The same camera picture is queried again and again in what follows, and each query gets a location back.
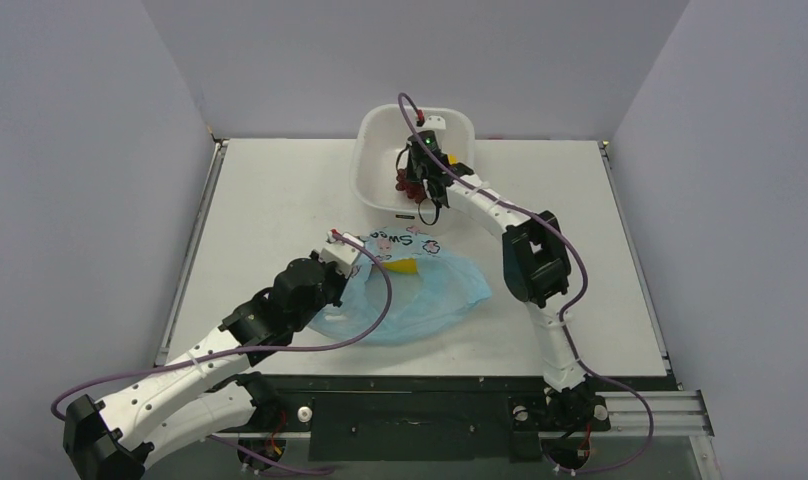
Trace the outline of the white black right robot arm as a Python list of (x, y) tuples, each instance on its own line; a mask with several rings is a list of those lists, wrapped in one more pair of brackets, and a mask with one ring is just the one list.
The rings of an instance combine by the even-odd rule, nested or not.
[(504, 283), (527, 308), (540, 355), (544, 416), (554, 428), (574, 432), (607, 422), (603, 400), (587, 383), (566, 338), (566, 325), (547, 302), (569, 290), (569, 253), (559, 223), (549, 211), (533, 214), (502, 198), (472, 168), (452, 162), (436, 133), (425, 130), (407, 140), (407, 163), (399, 187), (414, 187), (438, 209), (468, 216), (501, 244)]

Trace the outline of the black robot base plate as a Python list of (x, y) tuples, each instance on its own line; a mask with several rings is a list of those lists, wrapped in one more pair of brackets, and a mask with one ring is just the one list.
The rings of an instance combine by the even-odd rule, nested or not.
[(262, 410), (237, 427), (247, 446), (269, 453), (289, 436), (309, 437), (312, 461), (555, 460), (579, 467), (589, 434), (614, 432), (616, 407), (597, 420), (607, 397), (634, 401), (675, 390), (667, 377), (590, 379), (549, 393), (538, 377), (272, 375)]

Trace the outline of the dark red fake fruit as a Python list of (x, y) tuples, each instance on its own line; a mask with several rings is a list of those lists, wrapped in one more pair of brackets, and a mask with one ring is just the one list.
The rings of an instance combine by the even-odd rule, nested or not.
[(428, 198), (423, 182), (409, 169), (396, 171), (395, 189), (402, 192), (409, 200), (419, 204)]

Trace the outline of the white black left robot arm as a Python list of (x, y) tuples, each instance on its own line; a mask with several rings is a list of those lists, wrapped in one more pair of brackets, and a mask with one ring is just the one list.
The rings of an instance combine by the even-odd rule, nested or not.
[(63, 447), (82, 479), (138, 479), (157, 451), (150, 434), (172, 414), (229, 377), (288, 346), (327, 305), (338, 306), (360, 255), (350, 261), (317, 252), (291, 261), (272, 286), (237, 306), (217, 327), (132, 385), (65, 412)]

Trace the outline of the light blue plastic bag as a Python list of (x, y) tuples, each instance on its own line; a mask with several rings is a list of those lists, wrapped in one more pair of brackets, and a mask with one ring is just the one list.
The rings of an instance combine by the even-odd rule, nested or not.
[(363, 342), (412, 343), (458, 325), (492, 296), (474, 261), (452, 252), (416, 226), (376, 229), (360, 240), (381, 263), (414, 258), (418, 273), (386, 269), (392, 286), (392, 299), (388, 300), (383, 274), (361, 256), (341, 297), (342, 305), (326, 307), (309, 323), (312, 330), (328, 338), (344, 341), (363, 333), (389, 305), (384, 319)]

